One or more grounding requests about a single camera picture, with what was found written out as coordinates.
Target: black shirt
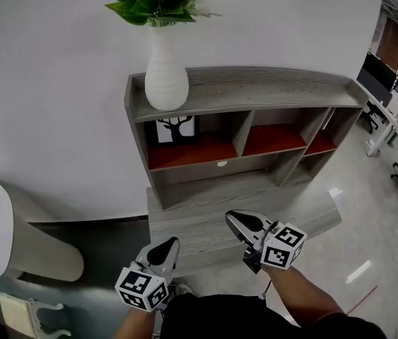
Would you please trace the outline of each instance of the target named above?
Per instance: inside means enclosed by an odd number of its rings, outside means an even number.
[[[299,328],[266,307],[258,297],[180,295],[164,311],[161,339],[350,338],[385,339],[373,323],[331,314],[312,328]]]

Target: red line on floor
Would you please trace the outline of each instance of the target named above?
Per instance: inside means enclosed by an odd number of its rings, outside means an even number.
[[[346,315],[349,315],[349,314],[351,314],[354,310],[356,310],[356,308],[357,308],[359,305],[361,305],[361,304],[365,301],[365,299],[367,299],[376,289],[377,289],[377,285],[376,285],[366,296],[364,296],[364,297],[362,298],[362,300],[361,300],[360,302],[358,302],[358,303],[355,305],[354,308],[352,308],[350,311],[348,311],[348,312],[346,313]]]

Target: person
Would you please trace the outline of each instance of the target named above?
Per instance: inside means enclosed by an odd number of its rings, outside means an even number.
[[[258,297],[196,297],[187,293],[167,305],[160,339],[386,338],[375,324],[347,316],[330,295],[295,268],[262,268],[299,327],[266,308],[265,301]],[[154,311],[130,309],[114,339],[151,339],[154,323]]]

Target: dark green floor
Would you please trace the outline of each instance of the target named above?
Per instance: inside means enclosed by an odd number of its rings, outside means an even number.
[[[114,285],[123,266],[136,258],[150,242],[146,217],[37,225],[39,229],[73,244],[83,254],[84,274],[76,282],[62,282],[24,274],[20,279],[0,278],[0,292],[48,304],[62,303],[61,311],[41,310],[47,331],[66,329],[73,338],[111,338],[127,307]],[[3,323],[0,307],[0,322]]]

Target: person's left arm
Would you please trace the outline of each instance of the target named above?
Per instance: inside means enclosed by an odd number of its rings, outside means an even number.
[[[113,339],[151,339],[155,327],[156,310],[147,313],[130,309]]]

